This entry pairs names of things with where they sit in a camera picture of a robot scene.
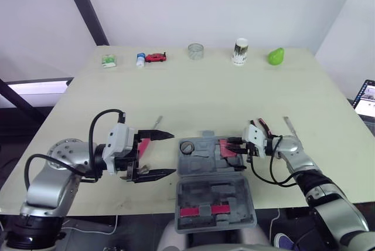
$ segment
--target small box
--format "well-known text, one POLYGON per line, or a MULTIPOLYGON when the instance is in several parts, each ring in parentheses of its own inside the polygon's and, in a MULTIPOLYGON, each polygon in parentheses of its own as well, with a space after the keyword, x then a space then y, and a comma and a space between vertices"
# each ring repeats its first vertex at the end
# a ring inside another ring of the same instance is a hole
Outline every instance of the small box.
POLYGON ((104 68, 116 66, 116 55, 104 55, 101 57, 101 65, 104 68))
POLYGON ((231 166, 242 166, 242 156, 227 157, 229 165, 220 153, 223 138, 205 131, 203 137, 179 141, 177 233, 252 228, 257 224, 248 181, 231 166), (185 141, 194 146, 190 154, 180 149, 185 141))

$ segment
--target black cable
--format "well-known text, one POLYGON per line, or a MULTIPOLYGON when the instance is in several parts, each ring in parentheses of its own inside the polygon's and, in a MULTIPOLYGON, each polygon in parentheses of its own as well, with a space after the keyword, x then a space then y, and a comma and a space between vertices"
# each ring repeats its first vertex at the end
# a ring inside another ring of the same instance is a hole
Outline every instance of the black cable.
POLYGON ((298 247, 298 249, 301 249, 301 248, 299 247, 300 242, 301 242, 306 236, 308 236, 311 232, 313 232, 314 230, 315 230, 315 227, 309 229, 307 232, 305 232, 303 235, 301 235, 301 236, 299 237, 299 239, 297 239, 296 242, 293 243, 293 245, 292 245, 292 250, 294 250, 294 248, 295 248, 296 246, 298 247))
POLYGON ((47 161, 50 161, 50 162, 53 162, 57 165, 60 165, 61 167, 64 167, 65 169, 68 169, 70 172, 72 173, 75 173, 76 175, 79 175, 79 176, 84 176, 84 173, 65 164, 64 162, 61 162, 60 160, 57 160, 51 156, 48 156, 48 155, 44 155, 44 154, 33 154, 31 155, 28 160, 26 161, 26 164, 25 164, 25 170, 23 172, 23 177, 25 179, 25 185, 26 185, 26 189, 29 189, 30 187, 30 179, 29 179, 29 168, 30 168, 30 164, 31 164, 31 161, 34 159, 34 158, 42 158, 42 159, 45 159, 47 161))
POLYGON ((226 163, 228 164, 228 166, 230 166, 230 167, 233 167, 233 168, 235 168, 235 169, 241 169, 241 170, 247 169, 247 167, 244 166, 244 165, 233 165, 233 164, 229 163, 229 161, 228 161, 228 157, 223 157, 223 159, 225 160, 225 162, 226 162, 226 163))
POLYGON ((266 182, 266 183, 268 183, 268 184, 270 184, 270 185, 285 184, 285 183, 289 182, 293 177, 295 177, 295 176, 297 176, 297 175, 299 175, 299 174, 314 175, 314 176, 322 176, 321 173, 319 173, 318 171, 315 171, 315 170, 297 171, 297 172, 294 172, 293 174, 291 174, 288 178, 286 178, 285 180, 283 180, 283 181, 281 181, 281 182, 274 182, 274 181, 269 181, 269 180, 267 180, 267 179, 264 179, 264 178, 262 178, 261 176, 259 176, 259 175, 256 173, 256 171, 255 171, 255 169, 254 169, 254 164, 253 164, 253 157, 250 157, 250 166, 251 166, 251 170, 252 170, 252 172, 254 173, 254 175, 255 175, 258 179, 260 179, 260 180, 262 180, 262 181, 264 181, 264 182, 266 182))
POLYGON ((95 123, 101 116, 107 113, 112 113, 112 112, 118 113, 118 121, 117 121, 118 123, 125 123, 125 113, 119 109, 107 109, 98 113, 94 117, 90 125, 90 130, 88 131, 88 156, 90 160, 90 167, 94 174, 95 179, 94 180, 84 179, 82 180, 82 182, 97 182, 99 179, 98 172, 96 171, 94 148, 93 148, 94 147, 94 143, 93 143, 94 128, 95 128, 95 123))
POLYGON ((7 165, 9 165, 10 163, 12 163, 13 161, 18 161, 18 160, 19 160, 19 157, 15 157, 15 158, 12 158, 12 159, 8 160, 6 163, 4 163, 0 167, 0 171, 3 170, 7 165))
POLYGON ((278 146, 280 145, 282 139, 283 139, 283 136, 280 135, 280 136, 279 136, 279 140, 277 141, 277 143, 276 143, 276 145, 275 145, 275 148, 274 148, 274 150, 272 151, 271 160, 270 160, 270 175, 271 175, 272 180, 273 180, 277 185, 279 185, 279 186, 281 186, 281 187, 283 187, 283 188, 290 188, 291 186, 295 186, 295 185, 297 185, 297 183, 295 182, 295 183, 293 183, 293 184, 284 185, 284 184, 278 182, 278 181, 276 180, 276 178, 275 178, 275 176, 274 176, 274 172, 273 172, 273 170, 272 170, 272 165, 273 165, 274 158, 275 158, 275 155, 276 155, 276 150, 277 150, 278 146))

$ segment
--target screwdriver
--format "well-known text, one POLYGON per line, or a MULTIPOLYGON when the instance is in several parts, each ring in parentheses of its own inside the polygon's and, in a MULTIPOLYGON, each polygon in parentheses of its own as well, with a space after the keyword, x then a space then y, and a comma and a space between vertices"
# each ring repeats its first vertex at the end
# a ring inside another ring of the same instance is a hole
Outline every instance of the screwdriver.
MULTIPOLYGON (((160 115, 158 119, 156 120, 154 126, 152 127, 152 130, 155 130, 160 121, 163 119, 163 116, 160 115)), ((144 138, 142 141, 138 144, 138 159, 141 159, 143 156, 143 153, 145 153, 148 144, 150 143, 151 139, 149 138, 144 138)))

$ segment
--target case lid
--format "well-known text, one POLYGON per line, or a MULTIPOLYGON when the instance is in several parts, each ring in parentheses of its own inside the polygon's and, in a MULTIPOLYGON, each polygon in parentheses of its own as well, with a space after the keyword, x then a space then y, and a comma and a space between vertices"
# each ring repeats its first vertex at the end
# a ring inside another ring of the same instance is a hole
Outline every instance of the case lid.
POLYGON ((225 150, 227 137, 216 137, 213 131, 204 131, 200 138, 179 141, 177 173, 182 177, 202 175, 239 174, 236 166, 243 166, 241 154, 225 150))

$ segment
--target laptop screen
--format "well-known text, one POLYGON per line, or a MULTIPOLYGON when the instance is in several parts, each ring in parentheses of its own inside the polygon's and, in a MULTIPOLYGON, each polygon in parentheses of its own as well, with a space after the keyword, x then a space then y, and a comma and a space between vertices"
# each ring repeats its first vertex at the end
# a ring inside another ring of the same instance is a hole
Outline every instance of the laptop screen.
POLYGON ((366 80, 353 102, 356 113, 375 117, 375 81, 366 80))

